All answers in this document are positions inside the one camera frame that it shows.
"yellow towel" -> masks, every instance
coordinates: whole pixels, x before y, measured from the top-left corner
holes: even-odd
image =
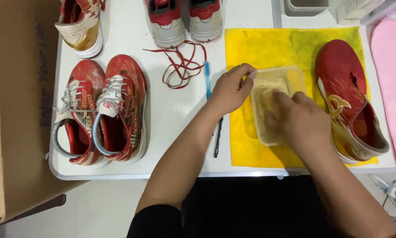
[[[249,63],[257,69],[298,66],[304,74],[308,96],[325,111],[328,109],[314,76],[315,61],[321,48],[331,40],[344,40],[352,46],[365,68],[358,27],[312,30],[228,29],[225,38],[228,70],[241,63]],[[367,94],[370,98],[368,84]],[[249,97],[241,108],[230,114],[230,142],[233,166],[304,167],[288,147],[267,147],[259,142]],[[356,165],[376,163],[377,158],[373,158]]]

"shoe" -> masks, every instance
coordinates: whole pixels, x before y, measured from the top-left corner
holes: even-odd
[[[191,37],[201,43],[213,41],[223,33],[220,0],[189,0]]]
[[[160,48],[174,49],[186,40],[180,0],[146,0],[151,31]]]
[[[104,39],[98,20],[101,0],[63,0],[55,27],[80,58],[93,58],[101,52]]]
[[[367,100],[363,66],[352,47],[342,40],[328,42],[317,56],[315,71],[343,162],[356,164],[386,153],[389,144]]]
[[[97,115],[95,103],[104,88],[104,82],[104,71],[92,60],[82,60],[71,72],[62,98],[64,105],[57,109],[51,141],[56,151],[70,158],[72,164],[102,167],[109,163],[105,156],[95,151],[91,141],[92,126]],[[67,131],[70,152],[58,143],[58,130],[63,125]]]
[[[108,63],[105,77],[107,85],[97,101],[98,116],[92,138],[107,159],[136,162],[146,149],[145,76],[132,57],[117,55]],[[100,133],[104,137],[103,145],[98,141]]]

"blue toothbrush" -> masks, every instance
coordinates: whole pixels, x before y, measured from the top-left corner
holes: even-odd
[[[211,87],[210,87],[210,62],[205,61],[204,63],[204,73],[207,78],[207,101],[211,96]]]

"black shirt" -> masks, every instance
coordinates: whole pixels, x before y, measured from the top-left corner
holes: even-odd
[[[182,211],[138,212],[135,237],[336,237],[310,176],[198,178]]]

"white floor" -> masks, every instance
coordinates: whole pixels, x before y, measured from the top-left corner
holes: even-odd
[[[388,180],[396,174],[382,174]],[[360,181],[383,203],[386,195],[367,175]],[[124,238],[147,180],[90,181],[67,193],[62,207],[0,226],[0,238]],[[396,216],[387,202],[385,209]]]

